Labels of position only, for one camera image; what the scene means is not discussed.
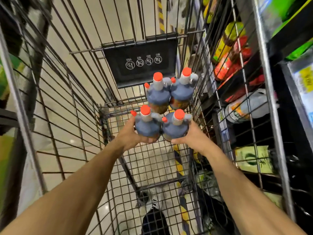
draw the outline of tiled floor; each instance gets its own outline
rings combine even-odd
[[[103,57],[101,51],[95,52],[96,56],[90,51],[70,54],[74,51],[100,47],[102,43],[132,39],[134,36],[127,0],[70,1],[71,3],[68,0],[53,0],[53,26],[50,27],[48,34],[50,46],[46,48],[50,62],[45,59],[43,63],[40,79],[42,99],[38,94],[35,110],[33,141],[48,190],[76,172],[104,147],[101,128],[96,120],[99,120],[97,105],[111,101],[110,96],[106,96],[108,87],[104,80],[105,76],[118,100],[145,95],[143,86],[117,89],[106,60],[101,58]],[[139,1],[143,10],[145,35],[159,34],[156,0]],[[142,35],[137,0],[129,0],[129,3],[134,32],[137,40],[140,40]],[[167,30],[170,32],[170,25],[167,25],[166,20],[166,0],[162,0],[162,4],[164,26],[168,26]],[[38,11],[32,10],[31,15],[36,21]],[[51,48],[63,62],[58,61]],[[113,135],[119,132],[128,118],[129,114],[109,118],[109,127]],[[187,174],[188,151],[185,149],[186,146],[180,145],[180,154]],[[172,145],[162,137],[156,143],[138,145],[125,152],[124,160],[137,186],[147,186],[176,177]],[[162,209],[170,233],[182,234],[178,200],[180,188],[176,183],[170,183],[163,186],[163,191],[165,203]],[[195,234],[197,226],[194,203],[190,194],[187,193],[185,197],[189,210],[190,232]],[[141,234],[142,218],[146,209],[144,206],[135,208],[136,203],[134,189],[117,161],[108,190],[98,207],[100,222],[95,214],[87,234]]]

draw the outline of person's left hand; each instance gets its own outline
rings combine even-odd
[[[153,143],[157,141],[157,138],[153,139],[136,134],[134,124],[135,117],[132,116],[115,138],[115,140],[123,146],[123,151],[132,149],[141,142]]]

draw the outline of shoe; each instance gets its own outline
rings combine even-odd
[[[163,189],[160,187],[156,187],[156,194],[152,195],[151,200],[147,202],[147,212],[152,208],[162,210],[162,204],[164,200]]]

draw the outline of black pants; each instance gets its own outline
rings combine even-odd
[[[142,220],[142,235],[170,235],[164,214],[152,208]]]

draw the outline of shopping cart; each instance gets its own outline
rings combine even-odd
[[[214,11],[205,16],[204,0],[9,1],[9,5],[0,4],[22,37],[19,58],[25,68],[10,68],[10,45],[6,46],[3,28],[1,59],[11,89],[8,105],[12,98],[20,125],[16,147],[26,148],[40,184],[38,196],[65,180],[118,134],[130,111],[138,112],[147,103],[143,84],[151,82],[154,72],[179,77],[189,66],[199,80],[186,112],[238,168],[244,170],[245,163],[254,165],[255,171],[246,175],[262,191],[268,190],[263,180],[275,180],[282,209],[295,219],[256,0],[209,0],[208,10]],[[252,54],[244,59],[238,37],[243,29],[233,25],[230,32],[235,39],[230,49],[237,44],[239,67],[221,83],[216,81],[213,56],[226,26],[240,20]],[[244,67],[252,61],[257,65]],[[264,79],[251,86],[261,71]],[[267,101],[255,108],[249,92],[259,89],[266,89]],[[246,98],[226,113],[229,98],[238,90]],[[248,107],[242,116],[245,121],[233,124],[227,120],[243,104]],[[262,106],[269,107],[269,114],[255,119],[251,109]],[[235,149],[248,146],[254,157],[238,159]],[[267,146],[265,155],[260,146]],[[270,175],[262,167],[268,161],[277,162]],[[156,187],[162,187],[165,194],[163,212],[171,234],[237,231],[206,158],[161,136],[119,158],[87,234],[140,234],[144,205]]]

